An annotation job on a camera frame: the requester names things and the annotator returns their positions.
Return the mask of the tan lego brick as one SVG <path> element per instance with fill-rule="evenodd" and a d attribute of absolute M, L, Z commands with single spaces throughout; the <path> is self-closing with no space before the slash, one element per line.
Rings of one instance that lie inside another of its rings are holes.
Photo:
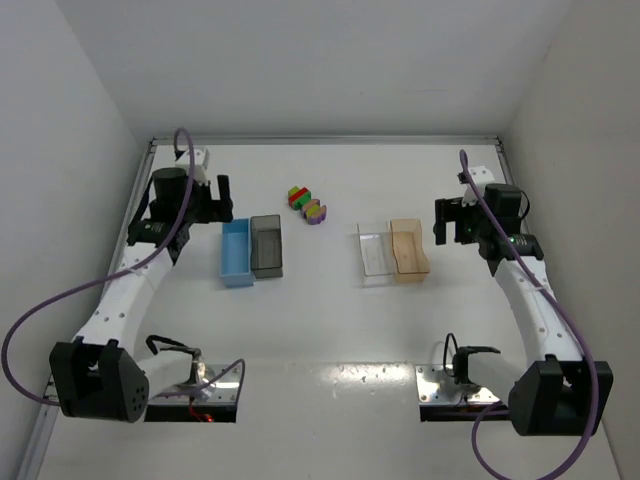
<path fill-rule="evenodd" d="M 318 206 L 319 204 L 320 201 L 318 199 L 311 199 L 302 206 L 301 211 L 303 214 L 305 214 L 308 210 Z"/>

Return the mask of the red lego brick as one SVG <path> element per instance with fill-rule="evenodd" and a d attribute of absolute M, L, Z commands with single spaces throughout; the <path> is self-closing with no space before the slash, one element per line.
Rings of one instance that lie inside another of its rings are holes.
<path fill-rule="evenodd" d="M 311 192 L 308 189 L 303 188 L 290 195 L 288 201 L 292 208 L 297 208 L 298 205 L 304 205 L 310 199 Z"/>

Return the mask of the dark green lego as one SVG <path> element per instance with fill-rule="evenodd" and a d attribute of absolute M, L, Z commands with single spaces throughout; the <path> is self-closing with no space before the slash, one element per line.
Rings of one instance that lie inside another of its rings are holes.
<path fill-rule="evenodd" d="M 308 189 L 306 187 L 299 188 L 295 186 L 288 191 L 288 198 L 289 199 L 297 198 L 298 196 L 304 195 L 307 192 L 308 192 Z"/>

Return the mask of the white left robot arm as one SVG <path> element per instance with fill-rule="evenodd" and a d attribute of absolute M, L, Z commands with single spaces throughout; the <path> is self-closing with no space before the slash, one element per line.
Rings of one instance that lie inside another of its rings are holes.
<path fill-rule="evenodd" d="M 190 182 L 180 167 L 152 173 L 127 229 L 120 268 L 91 319 L 70 342 L 59 342 L 49 364 L 62 413 L 67 417 L 140 420 L 149 401 L 187 396 L 209 386 L 199 368 L 201 351 L 151 335 L 151 357 L 132 358 L 138 331 L 155 292 L 177 263 L 194 224 L 229 223 L 233 202 L 229 179 Z"/>

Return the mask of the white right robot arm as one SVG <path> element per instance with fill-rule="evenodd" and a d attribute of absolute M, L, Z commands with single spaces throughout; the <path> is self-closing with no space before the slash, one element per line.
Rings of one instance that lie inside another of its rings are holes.
<path fill-rule="evenodd" d="M 490 183 L 482 192 L 481 199 L 436 200 L 435 240 L 445 243 L 446 225 L 452 222 L 455 242 L 478 244 L 512 309 L 528 366 L 514 367 L 495 347 L 462 346 L 453 356 L 451 374 L 458 384 L 489 389 L 506 405 L 521 436 L 580 436 L 588 418 L 601 418 L 613 372 L 605 361 L 588 366 L 551 303 L 555 296 L 542 248 L 535 236 L 521 231 L 525 194 L 501 183 Z"/>

